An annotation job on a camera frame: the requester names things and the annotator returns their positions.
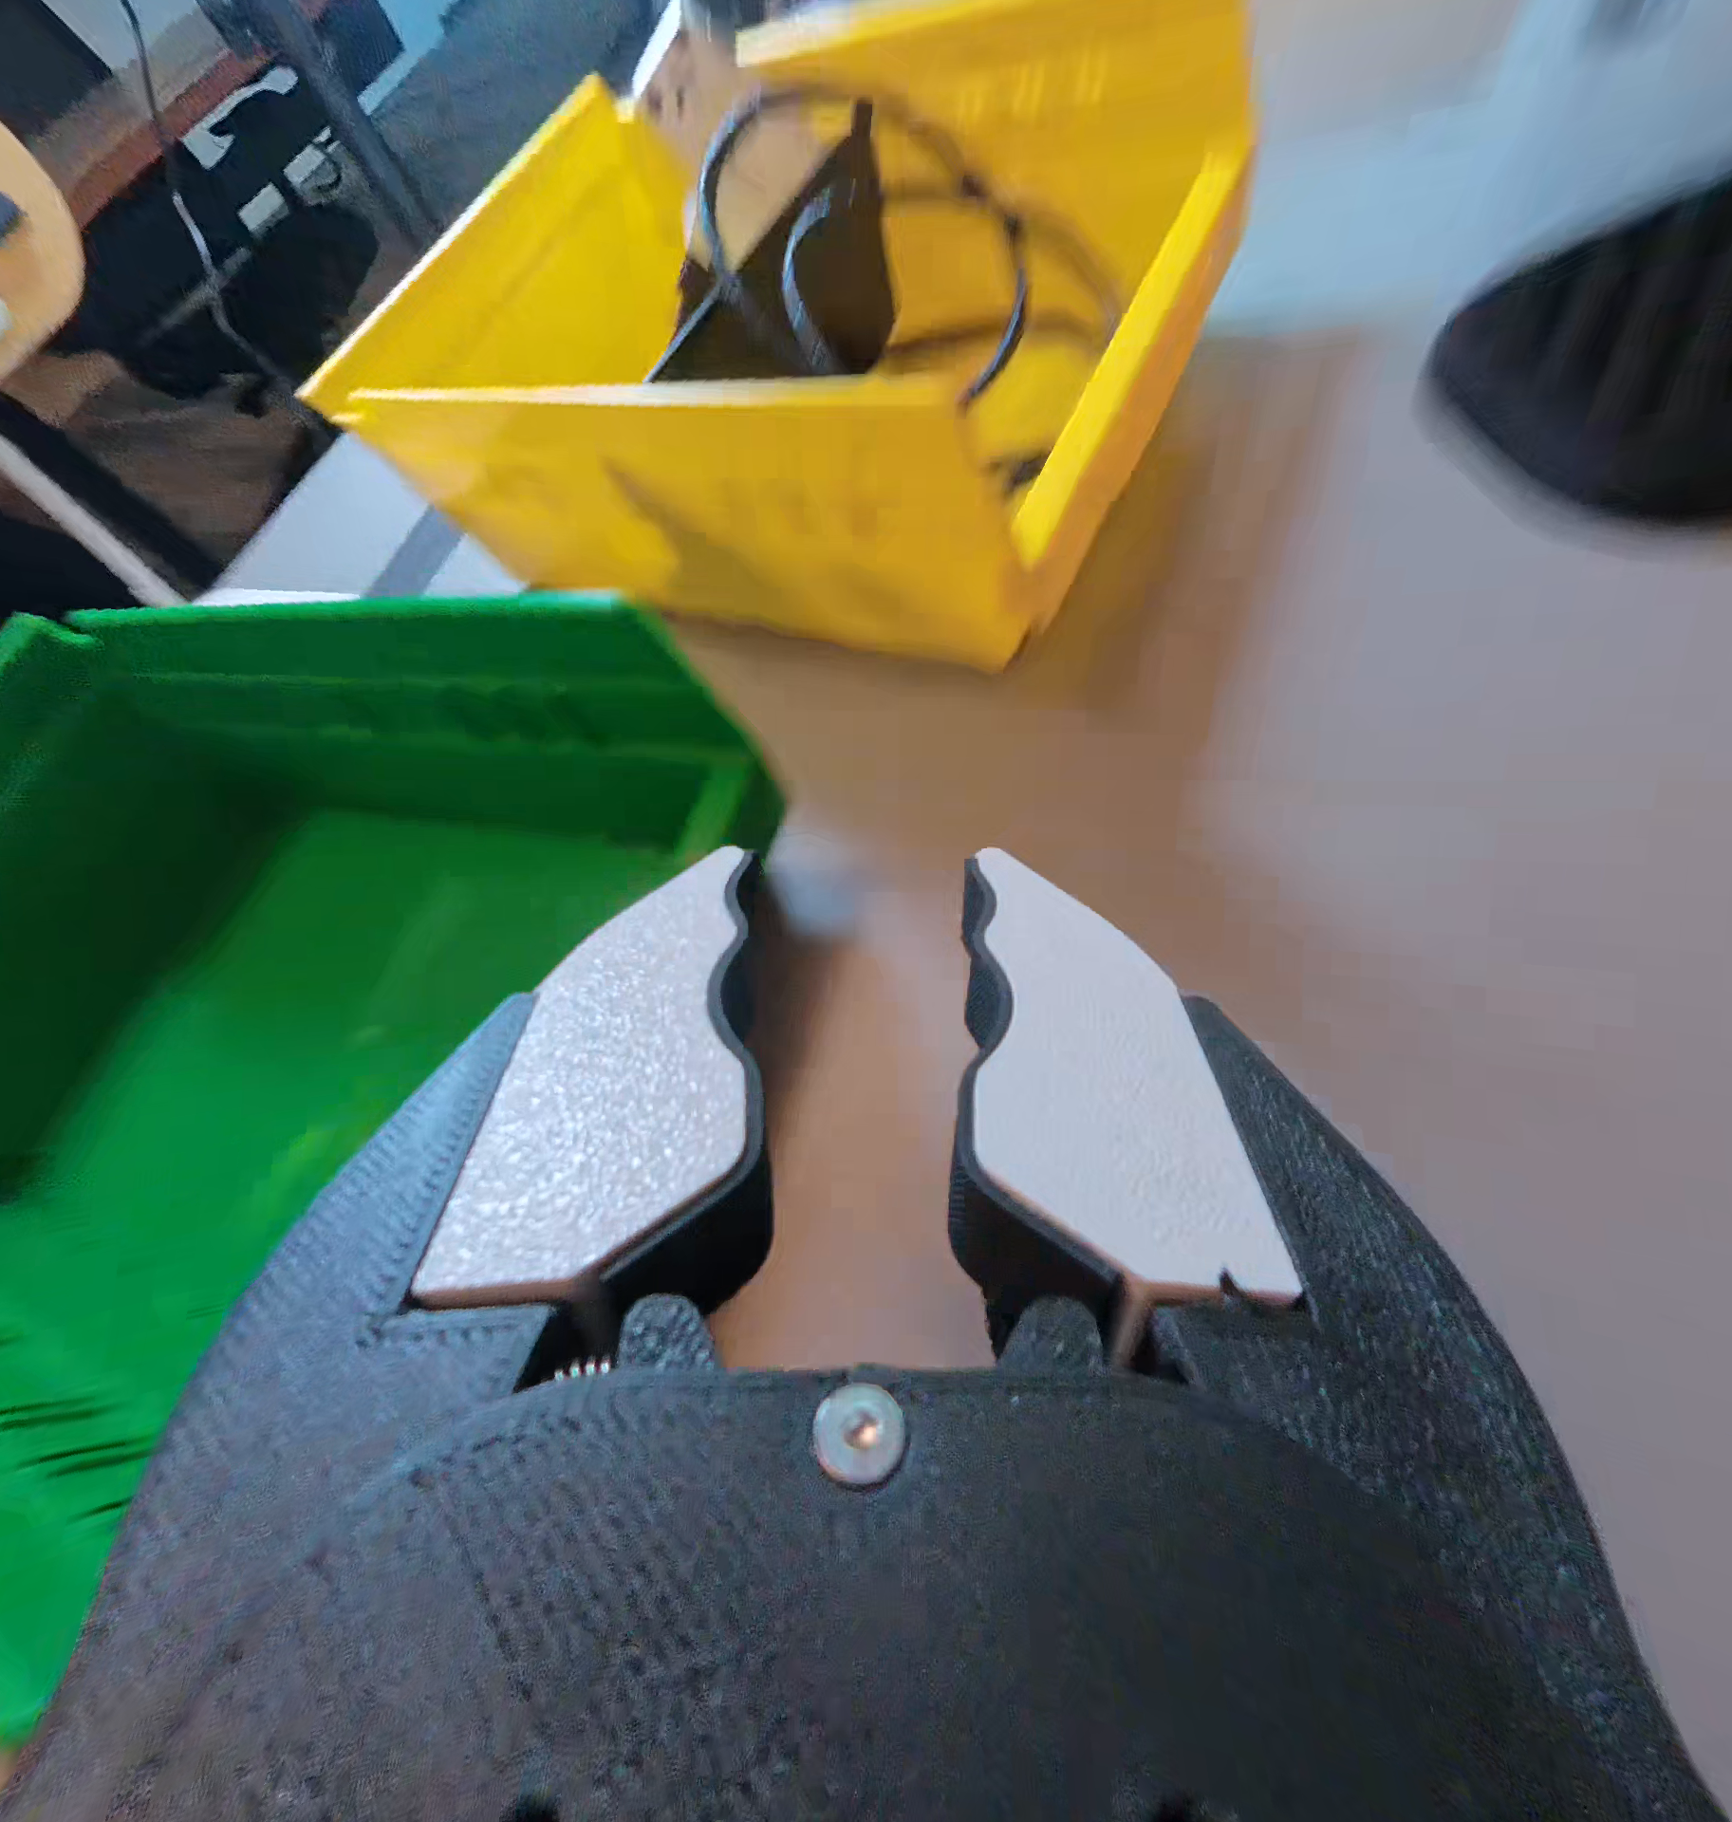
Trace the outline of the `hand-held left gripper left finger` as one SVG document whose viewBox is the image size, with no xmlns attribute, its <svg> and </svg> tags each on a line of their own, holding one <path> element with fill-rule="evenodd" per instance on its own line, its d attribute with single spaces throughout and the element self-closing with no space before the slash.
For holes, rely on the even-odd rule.
<svg viewBox="0 0 1732 1822">
<path fill-rule="evenodd" d="M 535 988 L 413 1278 L 422 1310 L 715 1310 L 772 1216 L 746 1045 L 756 854 L 719 848 L 578 943 Z"/>
</svg>

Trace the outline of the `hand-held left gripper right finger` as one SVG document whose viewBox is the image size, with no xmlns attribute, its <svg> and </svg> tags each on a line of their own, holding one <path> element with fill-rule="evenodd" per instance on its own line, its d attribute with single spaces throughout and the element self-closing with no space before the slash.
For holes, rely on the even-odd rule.
<svg viewBox="0 0 1732 1822">
<path fill-rule="evenodd" d="M 1063 1299 L 1275 1315 L 1306 1287 L 1174 976 L 998 848 L 963 867 L 963 1024 L 949 1246 L 987 1324 Z"/>
</svg>

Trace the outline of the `green plastic bin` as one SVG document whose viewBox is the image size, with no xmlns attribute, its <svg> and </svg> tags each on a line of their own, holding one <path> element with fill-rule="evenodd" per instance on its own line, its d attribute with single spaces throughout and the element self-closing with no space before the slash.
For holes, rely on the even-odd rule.
<svg viewBox="0 0 1732 1822">
<path fill-rule="evenodd" d="M 0 1744 L 309 1199 L 508 995 L 784 812 L 615 599 L 0 629 Z"/>
</svg>

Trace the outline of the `yellow plastic bin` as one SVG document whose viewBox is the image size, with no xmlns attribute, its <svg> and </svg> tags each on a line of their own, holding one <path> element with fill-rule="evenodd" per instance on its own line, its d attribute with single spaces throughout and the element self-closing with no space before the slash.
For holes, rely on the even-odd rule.
<svg viewBox="0 0 1732 1822">
<path fill-rule="evenodd" d="M 836 4 L 739 32 L 745 100 L 832 83 L 957 140 L 1028 227 L 898 206 L 896 352 L 839 381 L 649 383 L 715 125 L 585 77 L 303 398 L 492 558 L 739 627 L 1000 671 L 1144 462 L 1243 236 L 1249 4 Z"/>
</svg>

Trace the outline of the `black HDMI cable green plug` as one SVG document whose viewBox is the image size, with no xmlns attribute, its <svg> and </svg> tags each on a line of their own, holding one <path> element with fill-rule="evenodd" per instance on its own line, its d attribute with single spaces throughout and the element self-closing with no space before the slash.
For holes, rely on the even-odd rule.
<svg viewBox="0 0 1732 1822">
<path fill-rule="evenodd" d="M 957 140 L 949 136 L 938 122 L 915 113 L 907 102 L 893 97 L 852 95 L 832 83 L 763 88 L 745 97 L 713 131 L 695 177 L 695 227 L 704 240 L 705 259 L 717 260 L 719 244 L 726 244 L 729 250 L 719 223 L 719 202 L 728 169 L 737 160 L 745 142 L 754 136 L 775 115 L 807 113 L 821 105 L 843 105 L 847 111 L 850 125 L 852 100 L 856 97 L 874 102 L 874 149 L 886 194 L 885 218 L 893 208 L 898 206 L 936 206 L 941 209 L 959 209 L 974 215 L 987 215 L 996 226 L 998 236 L 1005 244 L 1013 287 L 1013 301 L 1006 317 L 994 322 L 991 328 L 968 328 L 959 331 L 959 335 L 970 341 L 981 339 L 991 333 L 996 335 L 996 344 L 993 345 L 987 362 L 959 389 L 957 407 L 959 410 L 965 410 L 970 405 L 978 402 L 987 392 L 991 392 L 994 383 L 1006 373 L 1028 330 L 1028 227 L 1025 218 L 1006 202 L 1002 202 L 991 188 L 991 184 L 974 172 Z M 896 349 L 898 348 L 891 335 L 889 349 L 878 358 L 876 366 L 885 361 L 885 356 L 895 355 Z"/>
</svg>

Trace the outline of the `black bin divider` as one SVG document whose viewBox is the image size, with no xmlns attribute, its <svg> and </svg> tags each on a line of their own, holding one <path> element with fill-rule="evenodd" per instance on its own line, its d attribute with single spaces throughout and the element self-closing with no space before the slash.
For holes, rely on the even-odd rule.
<svg viewBox="0 0 1732 1822">
<path fill-rule="evenodd" d="M 649 383 L 865 376 L 889 349 L 896 301 L 874 102 L 852 100 L 821 156 L 745 257 L 687 254 L 669 345 Z"/>
</svg>

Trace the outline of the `black foam pad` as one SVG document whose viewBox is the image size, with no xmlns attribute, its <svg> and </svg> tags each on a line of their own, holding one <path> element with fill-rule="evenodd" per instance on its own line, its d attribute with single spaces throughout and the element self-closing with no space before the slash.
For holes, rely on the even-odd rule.
<svg viewBox="0 0 1732 1822">
<path fill-rule="evenodd" d="M 1550 496 L 1652 524 L 1732 523 L 1732 172 L 1472 297 L 1427 378 Z"/>
</svg>

